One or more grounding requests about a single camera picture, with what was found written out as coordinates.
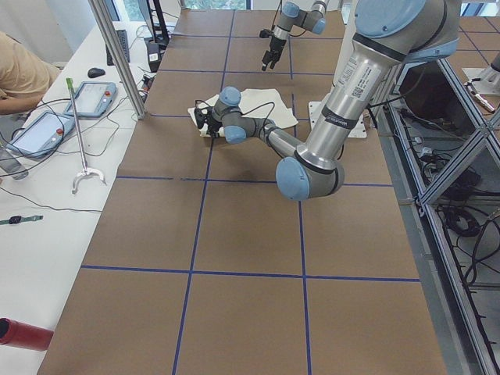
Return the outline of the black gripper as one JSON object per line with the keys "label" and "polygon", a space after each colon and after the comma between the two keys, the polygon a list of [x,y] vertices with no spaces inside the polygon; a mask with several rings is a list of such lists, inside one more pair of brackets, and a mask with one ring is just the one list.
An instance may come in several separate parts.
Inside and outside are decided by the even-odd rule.
{"label": "black gripper", "polygon": [[207,134],[211,135],[212,138],[218,138],[220,135],[220,129],[223,127],[222,123],[216,120],[212,115],[208,115],[207,119]]}
{"label": "black gripper", "polygon": [[276,63],[280,60],[285,45],[285,39],[280,39],[274,35],[271,37],[270,50],[266,51],[262,58],[262,71],[266,71],[267,67],[274,69]]}

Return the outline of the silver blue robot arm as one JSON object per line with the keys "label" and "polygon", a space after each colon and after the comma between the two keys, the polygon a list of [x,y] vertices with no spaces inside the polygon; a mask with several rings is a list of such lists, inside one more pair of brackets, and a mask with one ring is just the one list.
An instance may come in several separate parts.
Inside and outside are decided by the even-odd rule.
{"label": "silver blue robot arm", "polygon": [[277,185],[285,197],[304,201],[333,194],[344,182],[336,160],[350,131],[390,68],[429,62],[453,54],[458,45],[459,1],[360,1],[353,14],[353,52],[327,97],[306,141],[273,120],[243,116],[241,93],[225,87],[215,105],[195,112],[198,127],[223,130],[238,144],[259,138],[279,156]]}
{"label": "silver blue robot arm", "polygon": [[273,69],[280,60],[293,26],[301,28],[304,32],[309,31],[314,34],[323,32],[328,4],[328,0],[314,1],[311,9],[305,11],[293,2],[279,2],[272,27],[259,32],[260,38],[270,38],[269,48],[262,58],[262,71],[266,71],[268,67]]}

